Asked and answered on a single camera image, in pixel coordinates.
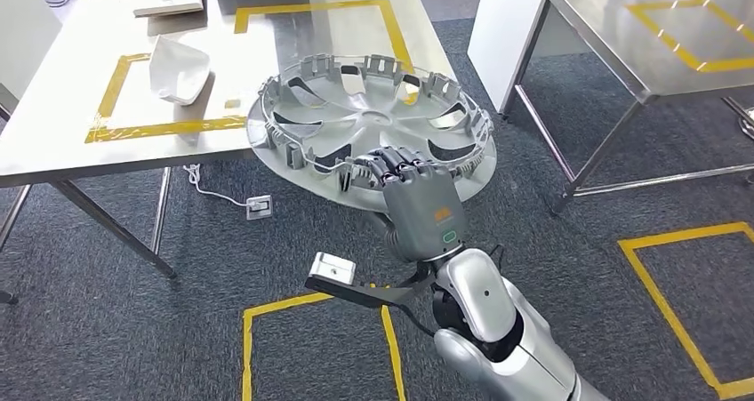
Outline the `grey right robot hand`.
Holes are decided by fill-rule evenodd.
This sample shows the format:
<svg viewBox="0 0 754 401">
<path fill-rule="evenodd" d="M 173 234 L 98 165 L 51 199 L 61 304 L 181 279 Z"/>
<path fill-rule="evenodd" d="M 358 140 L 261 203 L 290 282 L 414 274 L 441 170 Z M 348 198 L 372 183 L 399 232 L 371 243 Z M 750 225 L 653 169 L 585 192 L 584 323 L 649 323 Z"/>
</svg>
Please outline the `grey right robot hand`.
<svg viewBox="0 0 754 401">
<path fill-rule="evenodd" d="M 356 164 L 376 177 L 387 211 L 383 237 L 402 261 L 433 261 L 461 249 L 468 222 L 452 172 L 420 151 L 380 147 Z"/>
</svg>

